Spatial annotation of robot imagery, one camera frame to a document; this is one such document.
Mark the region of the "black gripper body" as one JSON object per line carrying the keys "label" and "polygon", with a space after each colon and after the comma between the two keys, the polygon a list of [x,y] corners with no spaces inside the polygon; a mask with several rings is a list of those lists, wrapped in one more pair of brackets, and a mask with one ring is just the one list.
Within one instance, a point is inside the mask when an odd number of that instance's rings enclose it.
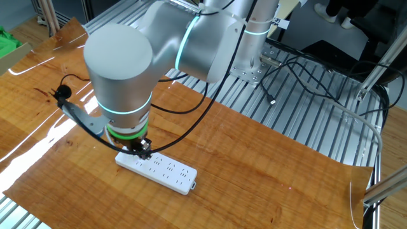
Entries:
{"label": "black gripper body", "polygon": [[125,140],[125,146],[129,151],[142,151],[142,139],[140,137],[135,139]]}

